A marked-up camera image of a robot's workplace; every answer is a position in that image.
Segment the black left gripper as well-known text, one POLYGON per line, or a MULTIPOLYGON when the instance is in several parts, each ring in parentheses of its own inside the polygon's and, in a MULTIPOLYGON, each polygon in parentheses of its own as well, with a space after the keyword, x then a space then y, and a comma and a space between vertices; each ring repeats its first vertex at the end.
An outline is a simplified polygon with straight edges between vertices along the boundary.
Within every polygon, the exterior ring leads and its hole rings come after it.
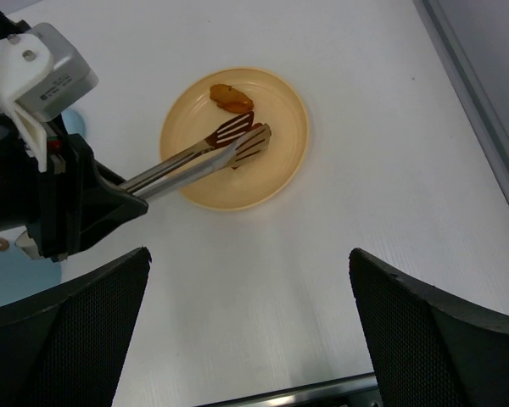
POLYGON ((0 113, 0 231, 25 227, 39 255, 58 261, 145 215, 148 203, 121 190, 123 178, 94 158, 82 136, 67 133, 62 118, 44 127, 52 135, 41 172, 14 122, 0 113))

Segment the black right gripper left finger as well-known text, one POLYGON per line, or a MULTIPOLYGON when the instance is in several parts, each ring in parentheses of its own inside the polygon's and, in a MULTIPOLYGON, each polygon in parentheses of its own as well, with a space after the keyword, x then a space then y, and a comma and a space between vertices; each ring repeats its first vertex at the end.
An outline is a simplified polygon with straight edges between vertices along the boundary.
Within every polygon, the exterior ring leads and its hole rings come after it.
POLYGON ((140 247, 0 307, 0 406, 110 406, 148 284, 140 247))

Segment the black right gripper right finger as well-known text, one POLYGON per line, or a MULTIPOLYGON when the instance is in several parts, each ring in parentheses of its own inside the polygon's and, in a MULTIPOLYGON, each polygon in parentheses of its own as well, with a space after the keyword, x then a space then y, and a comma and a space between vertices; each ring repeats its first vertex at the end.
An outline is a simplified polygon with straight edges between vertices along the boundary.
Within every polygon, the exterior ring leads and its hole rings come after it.
POLYGON ((384 405, 509 406, 509 315, 360 248, 349 269, 384 405))

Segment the light blue round lid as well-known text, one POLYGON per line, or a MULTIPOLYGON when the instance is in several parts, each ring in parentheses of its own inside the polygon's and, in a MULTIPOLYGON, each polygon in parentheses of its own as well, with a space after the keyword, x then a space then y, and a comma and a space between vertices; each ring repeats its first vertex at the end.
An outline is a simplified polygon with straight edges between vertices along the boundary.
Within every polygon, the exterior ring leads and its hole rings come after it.
POLYGON ((83 117, 73 109, 66 109, 61 114, 64 128, 69 134, 78 134, 85 138, 87 136, 87 126, 83 117))

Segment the light blue cylindrical container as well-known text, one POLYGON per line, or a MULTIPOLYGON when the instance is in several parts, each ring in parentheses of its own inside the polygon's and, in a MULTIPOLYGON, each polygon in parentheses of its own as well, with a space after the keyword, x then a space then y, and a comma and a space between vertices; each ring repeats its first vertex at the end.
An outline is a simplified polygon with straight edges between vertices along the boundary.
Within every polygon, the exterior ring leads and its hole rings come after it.
POLYGON ((61 283, 60 263, 27 257, 14 244, 18 232, 0 233, 0 307, 61 283))

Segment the metal serving tongs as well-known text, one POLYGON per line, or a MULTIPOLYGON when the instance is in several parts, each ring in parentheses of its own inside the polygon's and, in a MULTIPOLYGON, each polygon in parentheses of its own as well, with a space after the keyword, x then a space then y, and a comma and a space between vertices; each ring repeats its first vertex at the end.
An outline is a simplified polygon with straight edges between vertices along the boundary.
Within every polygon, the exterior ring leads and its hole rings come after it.
POLYGON ((179 190, 219 170, 231 169, 227 168, 227 163, 242 137, 255 124, 254 119, 252 111, 232 117, 205 139, 123 182, 120 188, 148 200, 179 190))

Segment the orange yellow fried piece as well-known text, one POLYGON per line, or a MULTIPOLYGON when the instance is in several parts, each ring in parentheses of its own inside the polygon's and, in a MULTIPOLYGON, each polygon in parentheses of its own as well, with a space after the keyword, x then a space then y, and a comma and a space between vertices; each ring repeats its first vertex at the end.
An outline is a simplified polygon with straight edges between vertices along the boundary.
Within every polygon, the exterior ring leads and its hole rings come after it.
POLYGON ((210 87, 210 99, 229 113, 244 114, 254 108, 254 102, 233 86, 215 84, 210 87))

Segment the orange madeleine cake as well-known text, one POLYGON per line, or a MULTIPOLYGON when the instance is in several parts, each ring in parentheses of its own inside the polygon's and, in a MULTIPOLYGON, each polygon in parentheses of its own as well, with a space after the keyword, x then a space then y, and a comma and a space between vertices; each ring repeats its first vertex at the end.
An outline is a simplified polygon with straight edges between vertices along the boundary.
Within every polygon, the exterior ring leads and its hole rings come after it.
POLYGON ((234 156, 227 163, 227 168, 236 170, 259 157, 268 148, 271 135, 268 124, 255 123, 235 148, 234 156))

